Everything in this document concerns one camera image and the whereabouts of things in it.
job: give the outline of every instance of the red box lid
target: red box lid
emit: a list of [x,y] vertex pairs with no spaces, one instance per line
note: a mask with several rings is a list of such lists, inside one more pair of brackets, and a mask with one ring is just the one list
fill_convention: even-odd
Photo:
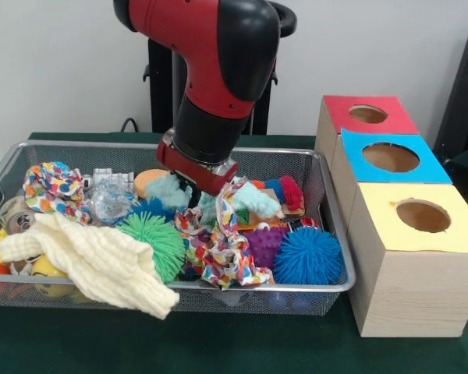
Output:
[[338,134],[342,129],[366,134],[418,135],[420,133],[395,96],[325,95],[324,102]]

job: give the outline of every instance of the basket rim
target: basket rim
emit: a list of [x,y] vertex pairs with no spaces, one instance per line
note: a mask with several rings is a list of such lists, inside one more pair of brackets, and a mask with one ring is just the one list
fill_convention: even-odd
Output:
[[[130,148],[154,150],[158,145],[153,143],[104,143],[104,142],[79,142],[65,140],[27,140],[13,145],[8,153],[0,161],[0,178],[12,167],[13,162],[20,155],[20,151],[28,146],[80,146],[80,147],[99,147],[99,148]],[[342,216],[339,212],[338,201],[336,199],[335,190],[331,181],[328,163],[324,156],[316,150],[305,150],[298,148],[270,148],[270,147],[235,147],[233,152],[241,153],[288,153],[301,154],[313,157],[319,161],[321,166],[321,175],[324,182],[324,198],[328,201],[331,211],[331,219],[335,226],[336,237],[342,247],[342,257],[346,270],[346,282],[343,284],[332,285],[310,285],[310,284],[259,284],[256,286],[233,286],[229,291],[274,291],[274,292],[315,292],[315,293],[340,293],[348,291],[356,282],[356,272],[353,265],[352,255],[350,252],[349,243],[346,237],[345,225],[342,221]],[[69,278],[64,277],[38,277],[33,276],[14,276],[0,275],[2,283],[21,283],[21,284],[68,284],[73,285]],[[185,282],[174,281],[167,284],[168,287],[174,290],[201,290],[201,291],[220,291],[214,286],[203,282]]]

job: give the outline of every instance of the purple spiky ball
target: purple spiky ball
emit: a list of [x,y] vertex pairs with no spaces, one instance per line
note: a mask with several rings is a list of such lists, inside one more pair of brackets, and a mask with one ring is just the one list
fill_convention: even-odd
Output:
[[287,233],[288,228],[258,228],[244,234],[250,243],[248,253],[253,256],[255,266],[269,269],[274,267],[274,258]]

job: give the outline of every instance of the shape sorter box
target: shape sorter box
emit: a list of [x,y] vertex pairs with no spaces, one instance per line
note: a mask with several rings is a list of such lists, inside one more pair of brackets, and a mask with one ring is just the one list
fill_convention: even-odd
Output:
[[331,176],[346,226],[357,182],[451,184],[421,136],[359,134],[345,129],[336,143]]
[[459,337],[468,320],[468,205],[452,185],[359,183],[349,292],[362,337]]
[[326,95],[321,101],[314,149],[324,154],[330,170],[342,129],[366,134],[419,134],[397,97]]

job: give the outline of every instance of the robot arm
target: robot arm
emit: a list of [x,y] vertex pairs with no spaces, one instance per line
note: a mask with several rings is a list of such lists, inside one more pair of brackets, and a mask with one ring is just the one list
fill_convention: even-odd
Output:
[[113,0],[132,31],[171,48],[187,64],[185,96],[158,159],[216,195],[236,173],[229,159],[277,55],[278,13],[265,0]]

